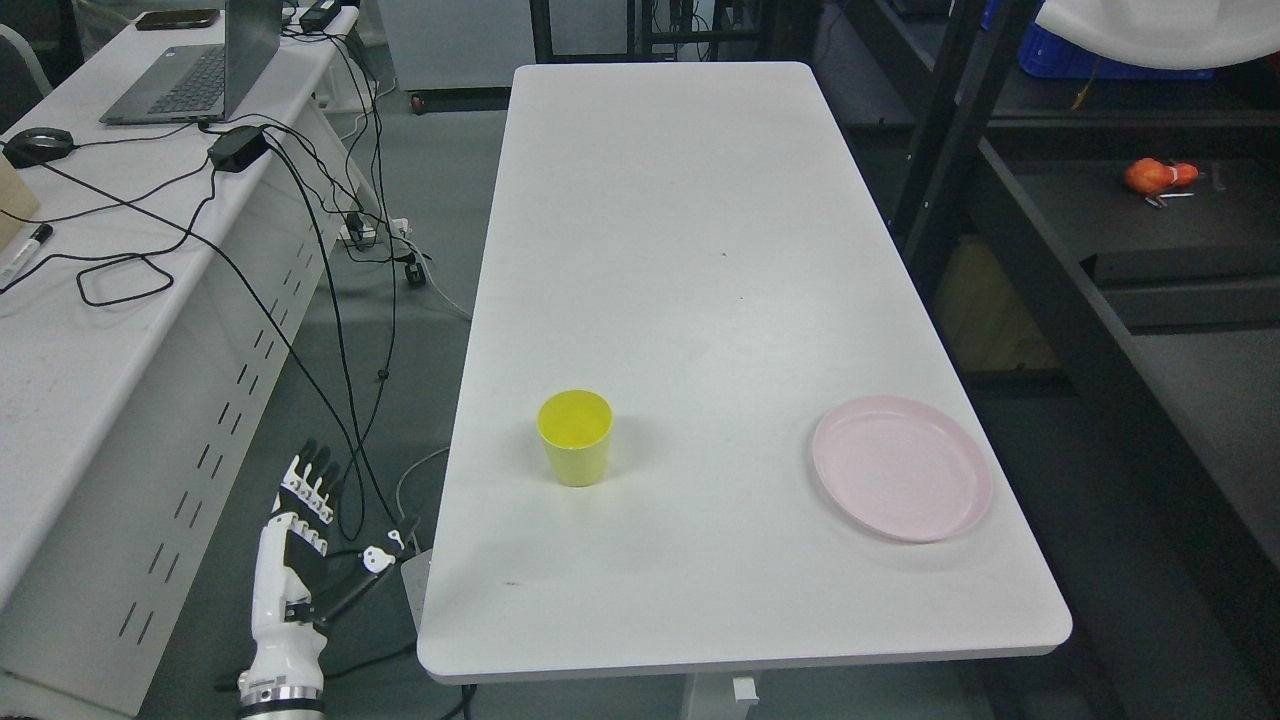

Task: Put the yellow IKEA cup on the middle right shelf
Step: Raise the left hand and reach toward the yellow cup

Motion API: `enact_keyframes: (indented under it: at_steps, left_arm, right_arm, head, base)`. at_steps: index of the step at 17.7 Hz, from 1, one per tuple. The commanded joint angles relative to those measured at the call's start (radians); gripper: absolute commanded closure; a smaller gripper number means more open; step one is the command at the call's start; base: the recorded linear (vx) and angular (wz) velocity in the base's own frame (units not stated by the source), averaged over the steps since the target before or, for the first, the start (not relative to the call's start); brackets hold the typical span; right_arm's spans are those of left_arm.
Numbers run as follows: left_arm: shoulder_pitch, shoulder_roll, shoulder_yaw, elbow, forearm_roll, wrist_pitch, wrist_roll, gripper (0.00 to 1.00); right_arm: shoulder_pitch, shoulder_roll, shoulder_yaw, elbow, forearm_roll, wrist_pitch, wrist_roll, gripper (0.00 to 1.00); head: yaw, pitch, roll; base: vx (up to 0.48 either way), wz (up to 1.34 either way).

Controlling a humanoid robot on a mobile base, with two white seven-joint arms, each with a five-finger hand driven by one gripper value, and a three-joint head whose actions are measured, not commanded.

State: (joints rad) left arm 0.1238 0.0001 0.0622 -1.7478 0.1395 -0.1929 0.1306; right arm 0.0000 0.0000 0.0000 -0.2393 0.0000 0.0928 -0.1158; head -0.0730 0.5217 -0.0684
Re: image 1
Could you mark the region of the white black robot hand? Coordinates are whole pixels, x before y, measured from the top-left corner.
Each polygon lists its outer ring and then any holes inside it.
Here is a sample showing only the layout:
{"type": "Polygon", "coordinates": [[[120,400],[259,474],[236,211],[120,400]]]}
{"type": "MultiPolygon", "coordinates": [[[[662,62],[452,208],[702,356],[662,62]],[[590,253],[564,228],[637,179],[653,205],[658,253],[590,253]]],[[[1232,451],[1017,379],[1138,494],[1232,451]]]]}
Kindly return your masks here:
{"type": "Polygon", "coordinates": [[[238,710],[285,698],[324,703],[320,656],[332,625],[394,565],[415,555],[410,532],[416,520],[408,518],[360,550],[342,580],[323,587],[340,498],[337,473],[329,448],[307,439],[276,487],[259,536],[250,619],[256,651],[236,682],[238,710]]]}

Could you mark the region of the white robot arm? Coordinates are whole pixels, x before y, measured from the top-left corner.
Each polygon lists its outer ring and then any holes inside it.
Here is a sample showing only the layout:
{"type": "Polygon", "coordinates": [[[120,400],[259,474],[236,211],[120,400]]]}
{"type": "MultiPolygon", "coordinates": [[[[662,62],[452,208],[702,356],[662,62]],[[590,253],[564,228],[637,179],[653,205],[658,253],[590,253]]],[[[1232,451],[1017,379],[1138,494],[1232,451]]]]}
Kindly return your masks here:
{"type": "Polygon", "coordinates": [[[248,720],[321,720],[324,717],[324,703],[316,698],[269,700],[243,706],[236,714],[236,719],[248,720]]]}

